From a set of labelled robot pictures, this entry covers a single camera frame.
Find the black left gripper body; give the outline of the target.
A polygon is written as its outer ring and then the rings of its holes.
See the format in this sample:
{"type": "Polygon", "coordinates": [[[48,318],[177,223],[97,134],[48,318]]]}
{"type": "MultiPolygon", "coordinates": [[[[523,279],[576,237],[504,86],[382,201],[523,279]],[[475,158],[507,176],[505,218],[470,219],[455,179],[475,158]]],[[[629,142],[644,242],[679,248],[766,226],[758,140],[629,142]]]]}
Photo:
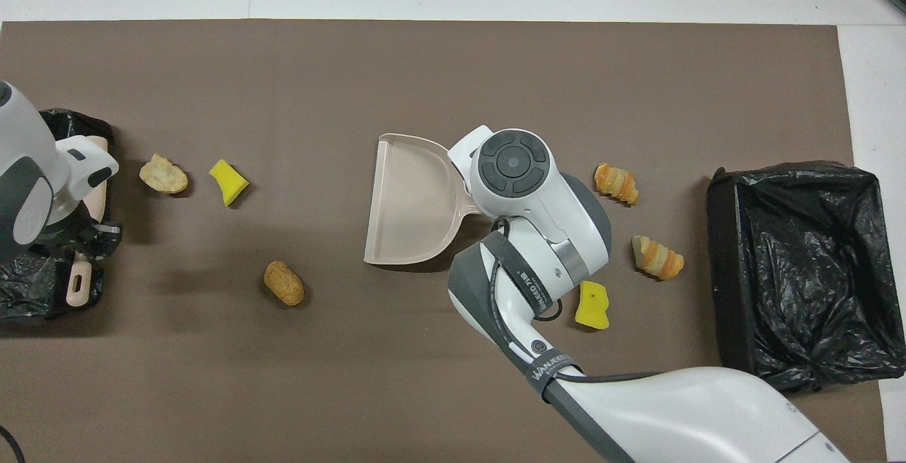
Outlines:
{"type": "Polygon", "coordinates": [[[87,256],[93,238],[93,218],[84,201],[74,210],[42,231],[42,249],[48,256],[62,256],[67,251],[87,256]]]}

